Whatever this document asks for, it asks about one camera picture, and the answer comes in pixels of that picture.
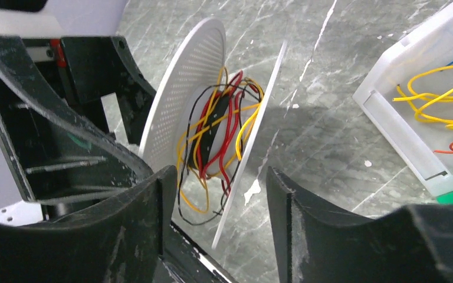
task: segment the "marble tabletop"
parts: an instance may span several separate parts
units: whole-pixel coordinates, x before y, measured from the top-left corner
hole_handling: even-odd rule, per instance
[[[382,52],[447,0],[131,0],[119,33],[157,88],[177,47],[200,20],[226,28],[226,65],[267,85],[283,40],[288,50],[239,193],[216,250],[218,221],[174,220],[239,282],[278,282],[265,191],[267,166],[356,213],[378,217],[432,202],[404,161],[352,100]],[[221,187],[211,185],[212,205]],[[203,199],[197,183],[185,187]],[[185,209],[194,220],[204,216]]]

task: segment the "bundle of wires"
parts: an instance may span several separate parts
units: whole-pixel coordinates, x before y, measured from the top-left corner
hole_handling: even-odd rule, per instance
[[[434,105],[435,103],[453,103],[453,88],[443,94],[434,94],[434,93],[417,93],[412,84],[422,78],[426,77],[427,75],[431,75],[437,72],[445,71],[445,70],[453,70],[453,62],[450,62],[448,65],[444,67],[439,67],[425,73],[419,74],[411,78],[407,83],[407,89],[410,93],[408,96],[403,92],[400,85],[397,85],[396,89],[397,92],[402,97],[394,98],[393,101],[405,101],[409,104],[411,109],[414,111],[414,118],[421,122],[421,123],[442,123],[445,124],[445,127],[449,130],[453,130],[453,119],[444,119],[440,117],[435,117],[433,115],[428,115],[424,113],[424,111],[429,107]],[[426,103],[419,108],[414,105],[414,100],[422,100],[426,101]],[[436,153],[445,153],[445,154],[453,154],[453,142],[449,145],[450,150],[435,150]]]
[[[224,74],[226,77],[225,83],[221,84]],[[210,96],[202,108],[200,119],[197,123],[192,124],[192,115],[197,104],[207,93],[209,93]],[[242,107],[242,100],[246,94],[253,97],[257,103]],[[229,80],[226,67],[222,67],[216,85],[207,87],[195,100],[188,119],[187,129],[179,139],[176,148],[176,153],[178,155],[176,167],[180,172],[178,179],[178,212],[180,217],[188,224],[193,226],[203,225],[214,220],[217,216],[222,215],[222,211],[231,191],[231,184],[237,175],[238,166],[240,164],[239,161],[242,159],[244,143],[251,134],[254,125],[253,122],[257,117],[263,96],[264,92],[260,85],[253,79],[244,77],[242,71]],[[252,109],[255,109],[255,111],[243,123],[241,121],[241,112]],[[209,156],[215,133],[218,130],[219,124],[224,120],[226,120],[226,130],[221,148],[214,156]],[[226,156],[227,150],[234,141],[234,138],[235,155],[230,157]],[[237,166],[233,175],[229,176],[226,170],[234,161],[237,161]],[[218,172],[211,173],[211,170],[208,170],[213,164],[218,164]],[[182,190],[185,172],[186,174],[192,172],[204,188],[206,196],[206,205],[204,209],[200,209],[194,205]],[[214,216],[201,223],[193,223],[187,220],[181,210],[181,199],[183,199],[183,201],[185,201],[185,203],[194,211],[202,214],[208,213],[209,188],[207,181],[212,177],[218,176],[221,178],[223,190],[220,209],[218,211],[213,211]]]

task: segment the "black wire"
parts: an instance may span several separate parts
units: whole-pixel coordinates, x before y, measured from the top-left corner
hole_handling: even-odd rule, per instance
[[[245,86],[245,87],[239,87],[239,86],[235,86],[233,84],[217,84],[217,85],[211,85],[209,87],[207,87],[198,97],[197,99],[195,100],[195,102],[193,103],[193,106],[192,106],[192,110],[190,111],[190,116],[188,117],[188,125],[187,125],[187,128],[186,128],[186,139],[185,139],[185,158],[183,160],[187,160],[188,159],[188,136],[190,135],[190,126],[191,126],[191,123],[192,123],[192,114],[193,114],[193,111],[195,109],[195,107],[197,106],[197,103],[199,102],[199,100],[201,99],[201,97],[211,88],[214,88],[214,87],[234,87],[235,90],[237,89],[240,89],[242,90],[242,94],[241,94],[241,97],[239,99],[239,110],[242,108],[241,107],[241,104],[242,104],[242,99],[244,98],[245,96],[245,93],[248,93],[251,97],[253,97],[254,99],[256,99],[258,102],[261,102],[261,94],[258,93],[258,97],[254,96],[252,94],[252,92],[250,92],[247,88],[248,88],[248,85]],[[242,121],[241,121],[241,115],[239,113],[239,125],[240,125],[240,128],[242,128]],[[244,144],[242,142],[242,139],[241,139],[241,151],[243,151],[244,149]],[[233,183],[233,181],[235,180],[235,177],[237,175],[237,171],[239,169],[239,165],[240,165],[240,162],[237,162],[237,165],[235,167],[235,171],[234,171],[234,174],[232,175],[232,180],[231,180],[231,183]],[[188,223],[189,225],[192,225],[192,226],[202,226],[204,224],[207,224],[211,221],[213,221],[214,219],[216,219],[218,216],[221,216],[224,209],[225,209],[225,205],[227,203],[227,200],[228,200],[228,196],[226,194],[226,192],[223,192],[223,195],[221,196],[221,200],[220,200],[220,210],[219,211],[213,211],[214,213],[214,216],[203,221],[203,222],[199,222],[199,223],[193,223],[191,221],[189,221],[188,219],[186,219],[183,215],[183,212],[181,210],[181,186],[182,186],[182,182],[183,182],[183,177],[185,175],[185,167],[186,167],[186,163],[183,164],[182,166],[182,169],[181,169],[181,173],[180,173],[180,181],[179,181],[179,186],[178,186],[178,214],[179,216],[181,217],[181,219],[183,219],[183,221],[185,221],[186,223]]]

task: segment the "white plastic tray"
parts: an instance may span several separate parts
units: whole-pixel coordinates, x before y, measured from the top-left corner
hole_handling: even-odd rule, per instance
[[[453,3],[386,50],[353,95],[371,121],[434,196],[453,191],[453,154],[447,150],[453,131],[420,123],[407,103],[392,102],[409,79],[453,61]],[[417,90],[443,93],[453,87],[453,71],[419,80]],[[428,114],[453,118],[453,108],[430,108]]]

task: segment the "white bin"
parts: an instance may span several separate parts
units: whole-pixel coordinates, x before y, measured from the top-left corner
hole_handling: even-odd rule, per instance
[[[413,76],[452,61],[453,3],[386,50],[353,95],[434,196],[453,191],[453,154],[434,153],[448,148],[453,130],[443,124],[420,123],[406,102],[392,100],[400,97],[398,84],[406,91],[406,83]],[[420,92],[443,94],[453,88],[453,70],[422,78],[414,86]],[[449,105],[452,103],[440,104],[426,113],[453,119],[453,105]]]

